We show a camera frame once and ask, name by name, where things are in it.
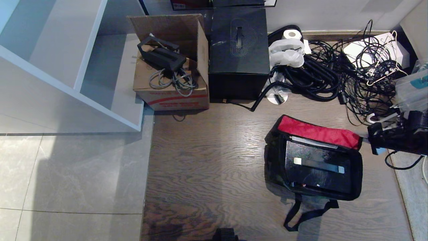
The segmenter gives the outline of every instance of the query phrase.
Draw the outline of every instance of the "cable connector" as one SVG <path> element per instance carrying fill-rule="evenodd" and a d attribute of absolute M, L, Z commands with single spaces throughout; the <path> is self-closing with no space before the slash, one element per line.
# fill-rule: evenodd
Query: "cable connector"
<path fill-rule="evenodd" d="M 345 92 L 340 91 L 339 95 L 337 96 L 337 98 L 339 99 L 339 103 L 341 105 L 346 105 L 346 103 L 348 103 L 348 98 L 345 96 Z"/>

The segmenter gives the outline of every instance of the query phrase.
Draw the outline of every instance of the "black box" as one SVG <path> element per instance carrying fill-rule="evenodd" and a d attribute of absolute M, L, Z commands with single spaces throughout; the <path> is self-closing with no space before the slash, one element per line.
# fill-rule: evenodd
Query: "black box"
<path fill-rule="evenodd" d="M 214 9 L 209 65 L 212 99 L 257 99 L 270 67 L 263 8 Z"/>

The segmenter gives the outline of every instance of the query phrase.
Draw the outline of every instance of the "bag strap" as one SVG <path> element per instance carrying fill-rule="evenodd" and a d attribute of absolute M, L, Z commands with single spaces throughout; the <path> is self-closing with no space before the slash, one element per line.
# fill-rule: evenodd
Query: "bag strap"
<path fill-rule="evenodd" d="M 293 205 L 293 207 L 290 209 L 290 211 L 287 214 L 287 217 L 285 218 L 284 227 L 290 231 L 290 232 L 296 232 L 299 231 L 299 225 L 303 223 L 304 221 L 307 221 L 309 219 L 312 219 L 314 217 L 321 217 L 325 212 L 327 212 L 330 208 L 339 208 L 339 204 L 337 203 L 337 200 L 330 199 L 325 206 L 324 209 L 317 209 L 313 211 L 308 211 L 300 217 L 299 221 L 293 226 L 290 227 L 288 223 L 293 219 L 293 217 L 296 216 L 297 212 L 300 209 L 300 204 L 302 203 L 302 195 L 296 193 L 296 202 Z"/>

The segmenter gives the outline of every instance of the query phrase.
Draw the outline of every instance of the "clear plastic container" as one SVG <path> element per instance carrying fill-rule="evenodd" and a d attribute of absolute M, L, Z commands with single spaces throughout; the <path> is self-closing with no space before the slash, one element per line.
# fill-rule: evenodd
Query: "clear plastic container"
<path fill-rule="evenodd" d="M 428 109 L 428 69 L 397 80 L 395 103 L 402 112 Z"/>

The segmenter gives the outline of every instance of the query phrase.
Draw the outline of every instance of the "wooden floor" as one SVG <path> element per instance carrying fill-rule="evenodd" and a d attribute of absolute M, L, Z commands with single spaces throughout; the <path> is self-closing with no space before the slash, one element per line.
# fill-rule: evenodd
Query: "wooden floor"
<path fill-rule="evenodd" d="M 247 241 L 412 240 L 392 169 L 363 144 L 361 196 L 339 201 L 299 232 L 282 226 L 294 195 L 265 180 L 264 137 L 281 114 L 317 125 L 354 127 L 345 106 L 291 95 L 277 106 L 262 101 L 252 113 L 231 104 L 212 104 L 188 115 L 155 116 L 142 240 L 210 240 L 218 227 L 233 227 Z M 304 197 L 304 211 L 326 200 Z"/>

